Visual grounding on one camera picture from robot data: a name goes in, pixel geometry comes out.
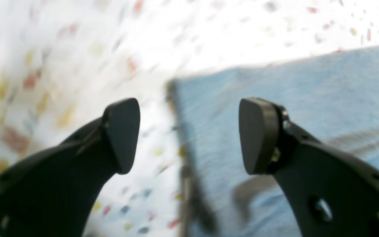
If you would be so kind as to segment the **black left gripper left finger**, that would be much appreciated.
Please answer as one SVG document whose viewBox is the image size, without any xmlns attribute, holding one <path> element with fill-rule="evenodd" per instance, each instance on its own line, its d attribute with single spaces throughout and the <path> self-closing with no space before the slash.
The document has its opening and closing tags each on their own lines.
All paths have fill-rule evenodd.
<svg viewBox="0 0 379 237">
<path fill-rule="evenodd" d="M 0 237 L 81 237 L 104 184 L 131 170 L 139 126 L 138 100 L 118 101 L 61 144 L 2 172 Z"/>
</svg>

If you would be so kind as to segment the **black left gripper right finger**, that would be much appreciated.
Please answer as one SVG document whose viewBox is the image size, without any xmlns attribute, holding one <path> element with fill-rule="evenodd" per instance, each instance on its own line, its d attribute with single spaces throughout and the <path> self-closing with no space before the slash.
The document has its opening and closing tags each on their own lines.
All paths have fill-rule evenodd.
<svg viewBox="0 0 379 237">
<path fill-rule="evenodd" d="M 239 134 L 247 174 L 270 174 L 304 237 L 379 237 L 379 170 L 329 147 L 290 121 L 286 109 L 241 99 Z"/>
</svg>

